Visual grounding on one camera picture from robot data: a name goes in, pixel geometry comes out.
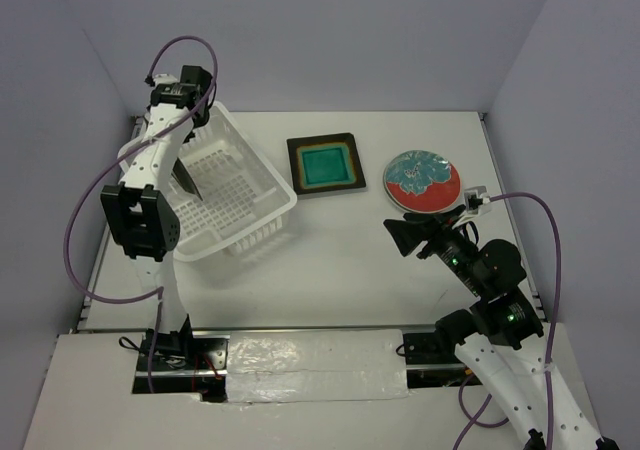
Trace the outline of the large red teal floral plate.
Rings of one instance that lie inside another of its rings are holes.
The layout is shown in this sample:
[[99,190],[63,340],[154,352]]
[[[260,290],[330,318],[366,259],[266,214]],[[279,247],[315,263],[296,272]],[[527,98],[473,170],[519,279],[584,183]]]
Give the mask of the large red teal floral plate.
[[385,167],[383,184],[389,198],[413,213],[438,213],[449,209],[461,195],[456,167],[443,156],[425,150],[409,150]]

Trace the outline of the black square plate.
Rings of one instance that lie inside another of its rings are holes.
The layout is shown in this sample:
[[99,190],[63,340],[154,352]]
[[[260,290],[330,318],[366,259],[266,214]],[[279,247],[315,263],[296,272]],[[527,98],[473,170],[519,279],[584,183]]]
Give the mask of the black square plate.
[[366,188],[353,134],[290,138],[286,145],[292,186],[298,196]]
[[175,161],[172,169],[172,177],[185,192],[196,196],[202,201],[202,195],[181,159]]

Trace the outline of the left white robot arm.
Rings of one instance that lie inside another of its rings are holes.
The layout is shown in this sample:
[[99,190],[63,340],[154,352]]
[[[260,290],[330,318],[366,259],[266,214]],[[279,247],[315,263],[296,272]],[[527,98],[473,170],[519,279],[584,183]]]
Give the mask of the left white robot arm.
[[179,78],[158,76],[150,96],[141,149],[116,185],[100,200],[114,242],[130,258],[144,292],[155,292],[160,308],[141,345],[173,368],[195,359],[196,344],[188,312],[177,289],[173,251],[180,238],[179,218],[168,202],[179,151],[194,129],[209,120],[213,76],[199,66],[182,67]]

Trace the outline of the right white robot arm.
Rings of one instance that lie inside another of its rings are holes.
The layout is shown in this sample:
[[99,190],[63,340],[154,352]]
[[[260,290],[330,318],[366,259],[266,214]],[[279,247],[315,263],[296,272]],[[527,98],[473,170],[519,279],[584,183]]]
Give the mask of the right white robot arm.
[[524,448],[616,448],[589,422],[547,356],[551,329],[519,287],[526,271],[517,246],[493,239],[478,247],[458,228],[463,215],[457,207],[383,223],[402,256],[438,257],[476,298],[436,322],[437,354],[473,373]]

